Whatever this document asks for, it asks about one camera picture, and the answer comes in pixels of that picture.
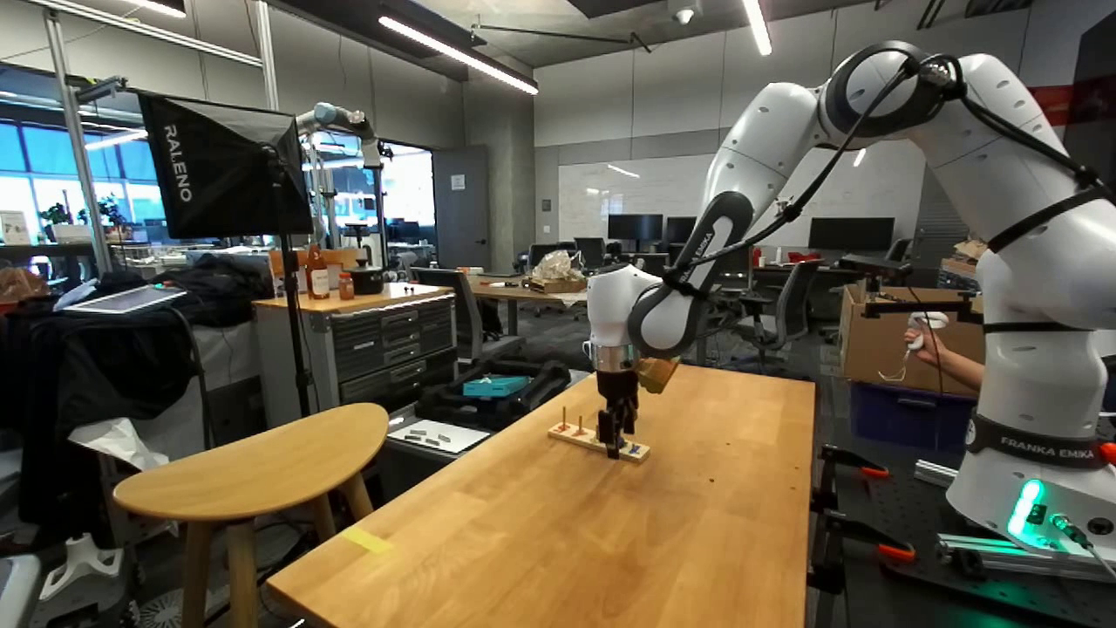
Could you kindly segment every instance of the bottle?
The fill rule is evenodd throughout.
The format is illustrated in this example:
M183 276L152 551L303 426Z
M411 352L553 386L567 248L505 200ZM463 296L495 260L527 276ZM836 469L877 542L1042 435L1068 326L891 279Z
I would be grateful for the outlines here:
M316 241L311 243L308 276L311 276L311 300L326 300L326 289L330 289L326 264Z
M337 296L342 296L342 300L353 300L353 296L354 296L354 287L353 287L353 272L349 272L349 268L337 272Z

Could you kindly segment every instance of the stool leg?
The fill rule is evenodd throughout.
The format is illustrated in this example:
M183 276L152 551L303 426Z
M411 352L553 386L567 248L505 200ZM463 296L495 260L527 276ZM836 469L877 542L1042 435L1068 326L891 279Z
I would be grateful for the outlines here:
M311 500L308 510L313 515L316 542L326 542L337 531L326 495Z
M182 625L205 625L205 571L213 525L183 524L183 575L182 575Z
M232 610L232 628L259 628L259 610L255 610L255 536L251 536L251 521L240 521L226 531L226 554L228 554L228 610Z
M358 469L342 485L342 495L349 503L353 521L362 521L371 511L371 500Z

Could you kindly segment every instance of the cardboard box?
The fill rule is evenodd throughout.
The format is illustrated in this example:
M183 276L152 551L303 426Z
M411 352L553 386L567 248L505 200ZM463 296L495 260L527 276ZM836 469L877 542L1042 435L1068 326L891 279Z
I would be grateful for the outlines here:
M886 287L877 293L889 304L940 304L940 300L957 300L957 289L906 289L906 287ZM843 287L839 296L839 375L843 380L860 380L860 382L886 382L886 375L902 373L902 331L909 315L877 315L866 317L869 293L860 283ZM972 319L957 319L949 311L949 323L939 331L940 340L970 360L982 362L982 326ZM952 393L952 397L977 397L972 386L939 375L935 366L909 360L902 382L906 389L932 389L932 393Z

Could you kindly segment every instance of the storage bin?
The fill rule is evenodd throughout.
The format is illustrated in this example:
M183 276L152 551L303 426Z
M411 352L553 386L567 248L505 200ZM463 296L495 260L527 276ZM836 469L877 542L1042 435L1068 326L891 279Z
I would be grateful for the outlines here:
M954 452L966 448L972 409L972 397L852 382L852 426L860 440Z

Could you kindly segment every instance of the person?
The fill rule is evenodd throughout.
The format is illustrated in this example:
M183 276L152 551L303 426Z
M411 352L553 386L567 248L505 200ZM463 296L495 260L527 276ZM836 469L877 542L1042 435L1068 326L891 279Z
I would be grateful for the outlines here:
M909 340L920 340L920 350L909 352L914 360L920 360L920 362L940 371L946 375L952 375L952 380L979 389L979 382L982 382L982 362L977 362L977 360L949 350L935 326L906 326L906 331L902 331L902 340L906 340L906 344L909 344Z

